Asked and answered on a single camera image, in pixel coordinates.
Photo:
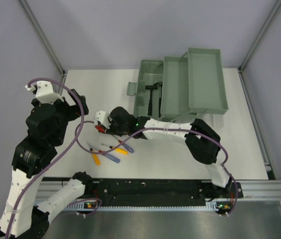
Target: metal frame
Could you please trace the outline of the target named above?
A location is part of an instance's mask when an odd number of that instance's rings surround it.
[[[53,64],[57,68],[57,70],[61,74],[61,83],[65,83],[67,72],[62,67],[60,61],[58,60],[54,50],[51,47],[51,44],[47,40],[46,35],[44,34],[42,28],[40,27],[39,23],[36,20],[27,0],[18,0],[20,5],[22,6],[25,14],[29,18],[34,30],[36,31],[42,45],[46,49],[47,54],[51,58]],[[262,42],[264,36],[267,33],[267,30],[272,25],[273,21],[275,20],[276,16],[281,10],[281,0],[277,0],[273,9],[271,10],[269,16],[267,17],[264,25],[262,26],[261,30],[259,31],[257,37],[255,38],[252,46],[250,47],[247,55],[245,56],[241,66],[239,67],[239,76],[241,80],[241,84],[243,87],[243,91],[246,97],[246,101],[250,110],[252,122],[254,125],[254,129],[257,135],[257,139],[259,141],[260,149],[262,152],[262,156],[264,159],[264,164],[267,171],[274,170],[274,165],[270,162],[270,152],[266,145],[266,140],[262,131],[262,127],[258,120],[256,110],[254,108],[254,103],[252,102],[251,96],[249,94],[248,86],[246,84],[245,75],[243,70],[246,68],[247,64],[251,60],[252,56],[254,55],[255,51],[257,50],[259,44]],[[281,180],[255,180],[255,181],[239,181],[242,185],[244,198],[239,199],[239,201],[280,201],[281,204]],[[43,199],[40,195],[47,196],[48,194],[53,194],[58,191],[61,187],[61,182],[42,182],[38,191],[37,200]],[[186,208],[184,211],[190,210],[194,211],[193,208]]]

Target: black tool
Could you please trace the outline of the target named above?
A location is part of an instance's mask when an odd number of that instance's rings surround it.
[[[149,98],[149,104],[148,104],[148,115],[152,116],[152,91],[157,90],[158,86],[146,86],[146,90],[150,90],[150,98]]]
[[[154,86],[159,86],[159,117],[161,117],[161,100],[162,100],[162,82],[154,83]]]

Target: white table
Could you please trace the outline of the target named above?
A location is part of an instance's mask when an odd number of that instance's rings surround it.
[[[137,81],[138,71],[70,70],[65,84],[86,96],[90,109],[86,120],[93,120],[96,111],[109,113],[117,106],[132,114],[135,98],[126,95],[126,88],[129,81]],[[237,69],[224,69],[224,79],[229,110],[223,117],[224,126],[215,130],[229,153],[227,168],[236,179],[268,179]],[[67,92],[63,91],[63,96],[69,104],[74,103]],[[78,123],[79,119],[69,123],[64,144],[57,148],[58,152],[73,139]],[[86,147],[89,141],[103,150],[106,148],[101,142],[117,144],[112,136],[98,133],[92,124],[85,124],[79,139]],[[134,148],[134,154],[125,156],[114,152],[121,159],[119,164],[99,156],[101,166],[96,166],[92,156],[75,144],[47,176],[72,177],[78,171],[86,171],[91,177],[102,178],[210,179],[205,166],[193,159],[185,145],[143,139],[131,139],[128,144]],[[222,152],[218,159],[224,159]]]

